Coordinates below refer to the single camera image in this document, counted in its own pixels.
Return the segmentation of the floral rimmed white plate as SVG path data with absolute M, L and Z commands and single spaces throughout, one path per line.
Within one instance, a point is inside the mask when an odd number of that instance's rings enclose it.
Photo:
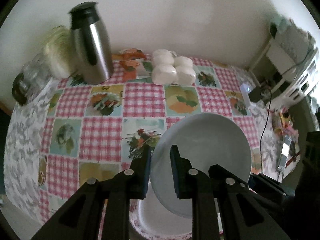
M 143 200 L 130 200 L 129 239 L 192 239 L 192 220 L 168 211 L 149 185 Z

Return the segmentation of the small white round bowl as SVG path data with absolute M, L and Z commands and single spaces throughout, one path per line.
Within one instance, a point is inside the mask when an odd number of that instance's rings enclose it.
M 231 119 L 213 113 L 191 115 L 176 122 L 161 136 L 152 154 L 150 180 L 159 202 L 170 212 L 191 218 L 191 200 L 177 198 L 171 170 L 170 148 L 193 168 L 208 173 L 219 164 L 243 181 L 251 174 L 252 157 L 242 129 Z

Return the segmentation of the checkered patchwork tablecloth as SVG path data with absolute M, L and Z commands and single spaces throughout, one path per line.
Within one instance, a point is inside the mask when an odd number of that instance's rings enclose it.
M 113 77 L 87 85 L 79 75 L 53 82 L 31 103 L 16 105 L 4 151 L 7 198 L 23 213 L 45 223 L 90 177 L 109 179 L 129 167 L 146 146 L 180 119 L 202 112 L 233 120 L 252 152 L 252 171 L 276 180 L 282 134 L 298 137 L 284 111 L 246 107 L 240 85 L 249 74 L 193 58 L 191 86 L 158 86 Z

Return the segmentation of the small white device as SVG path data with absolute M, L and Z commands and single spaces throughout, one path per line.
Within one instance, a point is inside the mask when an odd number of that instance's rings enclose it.
M 243 97 L 243 100 L 244 100 L 246 107 L 250 107 L 251 101 L 249 98 L 249 93 L 251 92 L 251 89 L 250 89 L 249 85 L 246 83 L 242 83 L 240 85 L 240 92 L 242 94 L 242 97 Z

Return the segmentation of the white shelf unit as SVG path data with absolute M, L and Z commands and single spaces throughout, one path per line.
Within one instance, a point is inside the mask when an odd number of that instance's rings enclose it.
M 269 32 L 265 48 L 248 67 L 256 84 L 249 98 L 251 102 L 264 100 L 271 109 L 289 108 L 317 85 L 319 49 L 309 32 L 282 15 L 270 20 Z

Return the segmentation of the white buns in plastic bag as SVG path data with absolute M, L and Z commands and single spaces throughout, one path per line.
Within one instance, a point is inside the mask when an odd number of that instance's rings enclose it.
M 156 85 L 191 86 L 196 80 L 192 59 L 174 51 L 158 49 L 152 53 L 151 78 Z

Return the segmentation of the orange printed napkin pack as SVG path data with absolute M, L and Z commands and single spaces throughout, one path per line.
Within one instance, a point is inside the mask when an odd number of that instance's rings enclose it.
M 114 74 L 118 81 L 152 83 L 153 66 L 150 55 L 136 48 L 121 50 L 112 55 Z

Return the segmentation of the stainless steel thermos jug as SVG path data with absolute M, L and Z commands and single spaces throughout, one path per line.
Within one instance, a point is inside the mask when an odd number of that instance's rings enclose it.
M 84 2 L 69 11 L 72 47 L 86 83 L 98 85 L 114 74 L 107 29 L 96 9 L 96 2 Z

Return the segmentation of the glass jars with black tray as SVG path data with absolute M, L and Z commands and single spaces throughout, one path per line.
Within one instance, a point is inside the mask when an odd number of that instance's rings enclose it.
M 39 53 L 22 67 L 14 79 L 12 96 L 19 105 L 27 105 L 42 92 L 51 79 L 47 57 Z

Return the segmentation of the napa cabbage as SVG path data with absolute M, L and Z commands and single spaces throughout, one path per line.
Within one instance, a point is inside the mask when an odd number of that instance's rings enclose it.
M 48 33 L 43 42 L 42 52 L 52 76 L 56 79 L 66 79 L 76 71 L 71 31 L 66 26 L 57 26 Z

